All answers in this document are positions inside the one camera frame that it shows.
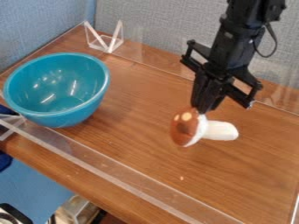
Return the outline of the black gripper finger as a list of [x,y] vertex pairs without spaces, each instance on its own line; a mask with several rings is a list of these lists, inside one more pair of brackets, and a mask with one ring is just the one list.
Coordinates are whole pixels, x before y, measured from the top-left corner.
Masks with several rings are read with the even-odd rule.
[[225,87],[229,84],[228,80],[208,80],[203,90],[201,113],[207,114],[220,104],[225,97]]
[[199,111],[207,111],[211,106],[209,80],[205,75],[196,74],[191,91],[191,105]]

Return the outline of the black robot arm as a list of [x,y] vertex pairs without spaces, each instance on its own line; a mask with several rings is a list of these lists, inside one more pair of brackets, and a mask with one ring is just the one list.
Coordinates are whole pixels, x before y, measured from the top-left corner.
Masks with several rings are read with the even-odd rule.
[[248,65],[259,54],[261,38],[273,32],[271,24],[285,9],[285,0],[227,2],[212,46],[189,40],[181,56],[181,63],[195,72],[191,106],[200,114],[216,109],[227,97],[243,108],[251,107],[263,85],[248,71]]

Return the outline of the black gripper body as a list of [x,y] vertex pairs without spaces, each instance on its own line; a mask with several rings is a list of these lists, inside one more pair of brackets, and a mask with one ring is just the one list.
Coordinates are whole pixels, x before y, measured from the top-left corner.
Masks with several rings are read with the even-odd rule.
[[187,42],[187,52],[181,56],[181,63],[195,75],[205,75],[208,80],[228,80],[225,97],[245,109],[252,106],[256,93],[263,88],[260,81],[248,71],[248,63],[255,54],[249,40],[248,35],[229,33],[220,27],[212,48],[192,39]]

